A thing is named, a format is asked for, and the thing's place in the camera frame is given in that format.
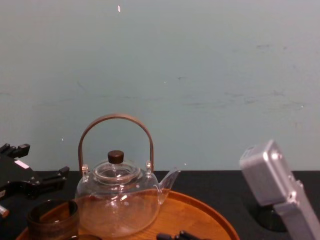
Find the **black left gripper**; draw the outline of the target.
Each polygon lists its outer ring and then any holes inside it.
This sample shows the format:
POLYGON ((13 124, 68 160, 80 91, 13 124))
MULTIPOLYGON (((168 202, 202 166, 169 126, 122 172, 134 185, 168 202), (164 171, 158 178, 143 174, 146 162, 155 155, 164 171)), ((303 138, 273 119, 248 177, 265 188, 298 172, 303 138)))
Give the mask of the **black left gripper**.
POLYGON ((29 154, 29 144, 18 147, 5 143, 0 147, 0 199, 4 200, 17 194, 34 195, 62 190, 68 179, 68 166, 48 173, 37 175, 27 164, 14 158, 29 154))

